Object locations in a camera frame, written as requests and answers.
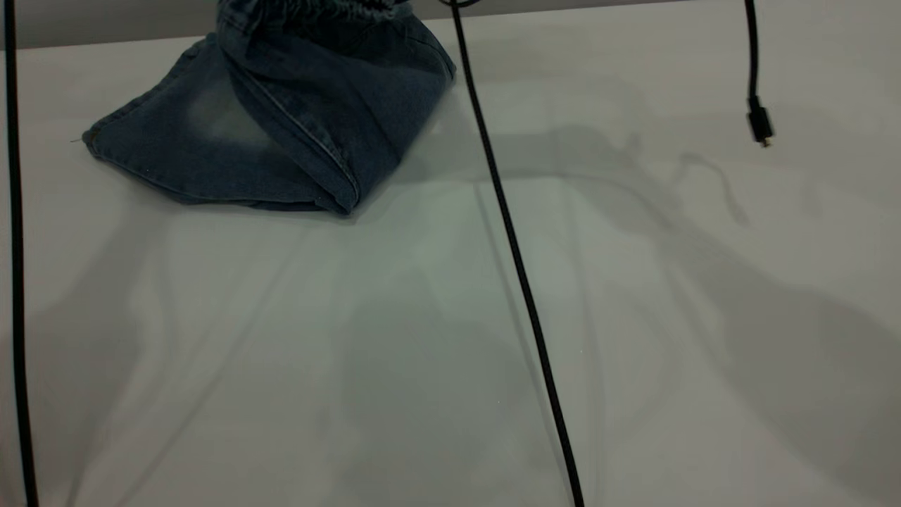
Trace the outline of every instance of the white table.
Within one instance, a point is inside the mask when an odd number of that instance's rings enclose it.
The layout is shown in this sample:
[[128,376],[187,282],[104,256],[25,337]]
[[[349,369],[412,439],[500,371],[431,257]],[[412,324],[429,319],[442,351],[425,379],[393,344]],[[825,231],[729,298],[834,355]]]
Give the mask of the white table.
[[[737,0],[466,21],[590,505],[901,502],[901,5],[759,11],[767,151]],[[71,141],[192,40],[20,56],[43,505],[566,505],[464,87],[350,220],[182,207]]]

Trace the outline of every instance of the tabletop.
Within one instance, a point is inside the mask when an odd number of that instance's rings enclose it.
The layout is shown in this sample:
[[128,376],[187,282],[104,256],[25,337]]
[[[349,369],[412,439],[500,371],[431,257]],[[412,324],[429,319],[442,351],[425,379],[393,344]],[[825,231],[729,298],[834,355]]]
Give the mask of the tabletop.
[[[758,4],[767,150],[740,2],[465,22],[589,505],[901,502],[901,5]],[[353,217],[184,207],[78,139],[195,40],[20,53],[42,504],[567,505],[465,86]]]

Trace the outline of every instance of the jeans seam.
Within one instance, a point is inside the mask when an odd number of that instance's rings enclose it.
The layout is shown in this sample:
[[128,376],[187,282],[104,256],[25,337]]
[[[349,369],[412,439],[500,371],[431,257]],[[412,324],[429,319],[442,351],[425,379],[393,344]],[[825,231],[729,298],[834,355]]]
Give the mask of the jeans seam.
[[250,79],[250,81],[254,84],[254,86],[257,87],[260,91],[262,91],[263,94],[266,96],[266,98],[268,98],[269,101],[272,102],[272,104],[275,105],[283,115],[285,115],[289,120],[291,120],[292,124],[294,124],[298,128],[300,128],[300,130],[302,130],[304,132],[304,134],[306,135],[307,138],[312,139],[313,142],[316,143],[316,145],[319,146],[319,148],[322,149],[329,156],[329,158],[332,159],[332,161],[335,162],[335,165],[337,165],[338,168],[341,169],[341,174],[344,175],[344,178],[347,179],[347,181],[350,183],[350,186],[353,188],[353,200],[354,200],[354,206],[356,206],[357,203],[359,203],[359,186],[357,184],[357,181],[350,175],[350,170],[347,166],[347,162],[343,159],[343,157],[341,157],[338,153],[333,152],[332,150],[329,150],[328,147],[326,147],[325,144],[318,137],[316,137],[315,135],[313,135],[310,132],[310,130],[306,127],[306,125],[303,124],[303,122],[299,121],[297,118],[294,118],[293,115],[290,115],[287,112],[287,110],[282,106],[282,104],[280,102],[278,102],[278,100],[276,100],[276,98],[273,97],[272,94],[269,93],[269,91],[266,89],[266,87],[262,86],[262,83],[260,83],[256,78],[254,78],[252,74],[250,74],[249,72],[245,72],[245,74]]
[[414,41],[414,42],[419,42],[423,46],[432,50],[432,52],[434,52],[435,55],[438,56],[439,60],[441,60],[441,63],[444,64],[444,68],[448,71],[448,76],[450,77],[450,80],[453,81],[454,69],[453,69],[453,63],[450,61],[449,57],[447,57],[445,54],[442,54],[442,51],[439,51],[438,48],[434,47],[429,42],[423,41],[417,37],[414,37],[413,35],[410,35],[409,33],[406,32],[406,30],[404,32],[400,32],[399,30],[397,30],[397,26],[394,26],[393,28],[395,29],[396,32],[398,32],[398,34],[400,34],[405,39],[409,39],[410,41]]

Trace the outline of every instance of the cable connector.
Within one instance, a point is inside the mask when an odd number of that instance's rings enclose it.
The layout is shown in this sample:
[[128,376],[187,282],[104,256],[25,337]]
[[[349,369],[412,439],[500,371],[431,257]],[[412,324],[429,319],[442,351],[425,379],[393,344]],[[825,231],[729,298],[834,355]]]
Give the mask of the cable connector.
[[748,99],[748,123],[754,134],[754,141],[764,148],[769,148],[770,138],[775,135],[773,125],[769,122],[767,108],[760,105],[760,98],[756,95]]

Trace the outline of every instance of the blue denim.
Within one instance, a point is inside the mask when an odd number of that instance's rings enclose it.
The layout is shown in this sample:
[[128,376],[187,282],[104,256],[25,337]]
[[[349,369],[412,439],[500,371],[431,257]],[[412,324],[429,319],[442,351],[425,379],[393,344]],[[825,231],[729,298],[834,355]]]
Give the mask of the blue denim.
[[396,0],[220,0],[216,33],[83,140],[172,198],[349,214],[453,81]]

